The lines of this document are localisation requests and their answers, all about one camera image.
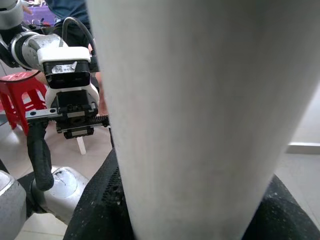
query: white plastic leg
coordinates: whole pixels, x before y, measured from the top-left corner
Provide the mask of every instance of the white plastic leg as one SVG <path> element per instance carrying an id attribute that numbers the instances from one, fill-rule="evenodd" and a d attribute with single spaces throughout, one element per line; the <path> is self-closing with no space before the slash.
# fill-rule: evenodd
<path id="1" fill-rule="evenodd" d="M 87 151 L 86 151 L 86 146 L 85 146 L 83 137 L 82 136 L 77 137 L 76 141 L 78 143 L 81 155 L 85 155 L 87 153 Z"/>

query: black cable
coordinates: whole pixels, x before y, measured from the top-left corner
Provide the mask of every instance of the black cable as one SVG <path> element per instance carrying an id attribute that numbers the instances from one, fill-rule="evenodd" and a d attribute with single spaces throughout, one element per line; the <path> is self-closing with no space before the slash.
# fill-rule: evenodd
<path id="1" fill-rule="evenodd" d="M 60 44 L 59 47 L 63 46 L 63 41 L 67 41 L 68 38 L 68 25 L 70 23 L 75 23 L 85 34 L 86 38 L 89 40 L 89 43 L 91 44 L 92 47 L 92 55 L 94 55 L 96 53 L 96 44 L 94 41 L 94 38 L 92 37 L 90 31 L 88 30 L 88 28 L 77 18 L 72 17 L 72 16 L 68 16 L 62 24 L 62 38 L 60 40 Z"/>
<path id="2" fill-rule="evenodd" d="M 112 137 L 111 128 L 108 127 L 108 129 L 109 129 L 109 133 L 110 133 L 111 147 L 114 149 L 115 144 L 114 144 L 114 138 Z"/>

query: purple background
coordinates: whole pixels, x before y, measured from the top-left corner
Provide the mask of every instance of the purple background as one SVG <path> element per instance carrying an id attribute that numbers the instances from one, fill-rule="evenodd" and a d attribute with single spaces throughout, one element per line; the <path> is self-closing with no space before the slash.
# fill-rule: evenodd
<path id="1" fill-rule="evenodd" d="M 37 20 L 35 24 L 38 24 L 42 18 L 52 26 L 55 24 L 55 15 L 49 10 L 48 6 L 34 6 L 29 7 L 29 9 L 31 9 L 32 15 L 26 12 L 24 13 L 24 21 L 26 24 L 31 24 L 32 20 Z"/>

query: black fabric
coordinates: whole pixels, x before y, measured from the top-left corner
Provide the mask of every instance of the black fabric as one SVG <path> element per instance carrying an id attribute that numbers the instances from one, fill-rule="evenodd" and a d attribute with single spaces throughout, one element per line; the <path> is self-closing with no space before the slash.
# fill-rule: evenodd
<path id="1" fill-rule="evenodd" d="M 63 240 L 133 240 L 113 149 L 86 186 Z M 320 240 L 320 232 L 274 176 L 242 240 Z"/>
<path id="2" fill-rule="evenodd" d="M 114 149 L 85 187 L 63 238 L 89 239 L 134 239 Z"/>
<path id="3" fill-rule="evenodd" d="M 274 176 L 242 240 L 320 240 L 320 232 Z"/>
<path id="4" fill-rule="evenodd" d="M 86 25 L 86 28 L 91 32 L 91 28 L 88 24 Z M 62 23 L 57 24 L 54 27 L 52 34 L 57 34 L 58 36 L 62 37 Z M 77 25 L 70 23 L 67 29 L 66 44 L 69 47 L 87 48 L 89 45 L 89 40 Z"/>

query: white pole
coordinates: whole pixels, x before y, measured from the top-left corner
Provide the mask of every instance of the white pole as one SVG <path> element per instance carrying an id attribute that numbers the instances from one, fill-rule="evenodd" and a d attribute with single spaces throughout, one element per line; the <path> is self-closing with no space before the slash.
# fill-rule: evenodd
<path id="1" fill-rule="evenodd" d="M 78 143 L 81 155 L 85 155 L 87 153 L 87 151 L 86 151 L 86 145 L 85 145 L 83 137 L 82 136 L 77 137 L 76 142 Z"/>
<path id="2" fill-rule="evenodd" d="M 320 73 L 320 2 L 88 1 L 138 240 L 239 240 Z"/>

